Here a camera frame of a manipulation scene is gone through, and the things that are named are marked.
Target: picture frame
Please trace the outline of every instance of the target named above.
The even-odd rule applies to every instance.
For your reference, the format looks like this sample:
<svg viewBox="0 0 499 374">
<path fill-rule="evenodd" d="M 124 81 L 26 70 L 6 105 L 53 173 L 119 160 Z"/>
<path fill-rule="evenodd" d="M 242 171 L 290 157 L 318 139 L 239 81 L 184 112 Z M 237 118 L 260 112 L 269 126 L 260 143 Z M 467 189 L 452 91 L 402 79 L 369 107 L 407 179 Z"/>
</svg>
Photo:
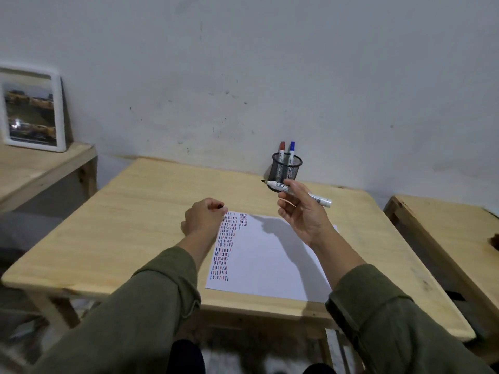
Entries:
<svg viewBox="0 0 499 374">
<path fill-rule="evenodd" d="M 0 91 L 5 144 L 66 151 L 62 83 L 56 70 L 0 62 Z"/>
</svg>

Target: pen holder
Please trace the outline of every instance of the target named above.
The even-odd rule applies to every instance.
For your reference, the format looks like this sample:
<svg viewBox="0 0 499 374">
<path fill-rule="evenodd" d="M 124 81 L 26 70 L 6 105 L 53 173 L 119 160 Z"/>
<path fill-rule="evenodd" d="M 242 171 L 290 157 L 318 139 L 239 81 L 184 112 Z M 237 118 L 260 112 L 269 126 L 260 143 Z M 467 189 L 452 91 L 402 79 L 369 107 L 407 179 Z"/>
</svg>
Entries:
<svg viewBox="0 0 499 374">
<path fill-rule="evenodd" d="M 289 164 L 290 154 L 284 154 L 284 160 L 282 163 L 279 162 L 279 152 L 274 153 L 272 155 L 272 167 L 271 171 L 268 174 L 268 181 L 277 181 L 283 182 L 285 179 L 295 179 L 296 174 L 298 173 L 298 168 L 303 164 L 303 161 L 300 157 L 294 156 L 293 164 Z M 270 190 L 279 193 L 278 190 L 272 189 L 270 186 L 268 187 Z"/>
</svg>

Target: sleeve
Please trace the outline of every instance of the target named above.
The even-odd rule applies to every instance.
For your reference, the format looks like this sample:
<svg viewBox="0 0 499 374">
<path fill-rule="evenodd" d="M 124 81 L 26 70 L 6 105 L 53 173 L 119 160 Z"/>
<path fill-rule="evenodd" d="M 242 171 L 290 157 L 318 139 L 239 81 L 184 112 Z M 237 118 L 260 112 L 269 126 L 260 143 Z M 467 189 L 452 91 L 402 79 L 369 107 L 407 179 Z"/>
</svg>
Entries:
<svg viewBox="0 0 499 374">
<path fill-rule="evenodd" d="M 373 374 L 493 373 L 373 265 L 348 272 L 326 308 Z"/>
<path fill-rule="evenodd" d="M 199 308 L 192 257 L 173 247 L 137 270 L 68 332 L 32 373 L 161 373 L 179 322 Z"/>
</svg>

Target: wooden desk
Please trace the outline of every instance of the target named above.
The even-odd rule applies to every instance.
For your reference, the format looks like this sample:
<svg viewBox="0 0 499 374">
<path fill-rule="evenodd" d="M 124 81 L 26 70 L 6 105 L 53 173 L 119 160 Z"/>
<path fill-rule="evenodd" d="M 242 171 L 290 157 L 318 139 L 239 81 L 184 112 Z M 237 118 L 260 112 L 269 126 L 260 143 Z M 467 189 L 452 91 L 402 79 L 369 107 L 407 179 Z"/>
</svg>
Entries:
<svg viewBox="0 0 499 374">
<path fill-rule="evenodd" d="M 409 228 L 464 298 L 477 307 L 496 353 L 492 358 L 490 351 L 475 352 L 489 363 L 498 360 L 499 252 L 489 239 L 499 233 L 499 219 L 481 207 L 409 195 L 394 195 L 385 213 Z"/>
<path fill-rule="evenodd" d="M 5 284 L 47 295 L 104 299 L 139 267 L 182 237 L 184 212 L 205 197 L 230 210 L 277 216 L 277 195 L 259 176 L 138 159 L 101 189 L 2 277 Z M 362 190 L 307 183 L 333 200 L 331 222 L 367 261 L 376 265 L 423 310 L 462 340 L 475 336 L 443 289 L 376 202 Z M 205 289 L 210 251 L 198 277 L 202 309 L 334 327 L 322 303 Z M 59 326 L 49 302 L 38 304 Z"/>
<path fill-rule="evenodd" d="M 77 169 L 92 195 L 96 156 L 90 144 L 71 143 L 60 153 L 0 144 L 0 212 L 14 210 Z"/>
</svg>

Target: white marker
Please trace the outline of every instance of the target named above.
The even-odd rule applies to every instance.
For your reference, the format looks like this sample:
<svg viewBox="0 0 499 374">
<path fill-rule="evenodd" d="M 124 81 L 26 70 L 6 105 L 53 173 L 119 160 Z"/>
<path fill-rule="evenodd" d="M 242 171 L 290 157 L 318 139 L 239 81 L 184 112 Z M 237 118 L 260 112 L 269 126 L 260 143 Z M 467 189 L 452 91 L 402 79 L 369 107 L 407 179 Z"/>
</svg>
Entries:
<svg viewBox="0 0 499 374">
<path fill-rule="evenodd" d="M 288 193 L 288 194 L 294 195 L 293 190 L 291 190 L 289 186 L 286 186 L 283 183 L 280 183 L 280 182 L 277 182 L 277 181 L 265 181 L 265 180 L 262 180 L 262 181 L 265 182 L 272 189 L 283 191 L 284 193 Z M 309 193 L 309 195 L 313 199 L 315 199 L 315 201 L 318 204 L 320 204 L 321 206 L 331 207 L 331 204 L 333 203 L 330 199 L 322 198 L 322 197 L 319 197 L 318 195 L 313 195 L 312 193 Z"/>
<path fill-rule="evenodd" d="M 285 142 L 281 142 L 279 144 L 279 163 L 284 163 L 284 148 L 286 147 Z M 276 177 L 279 181 L 283 180 L 283 166 L 278 165 L 278 172 L 276 174 Z"/>
<path fill-rule="evenodd" d="M 293 165 L 294 163 L 294 142 L 291 142 L 290 144 L 290 157 L 287 161 L 288 165 Z M 293 170 L 294 168 L 287 167 L 287 178 L 293 178 Z"/>
</svg>

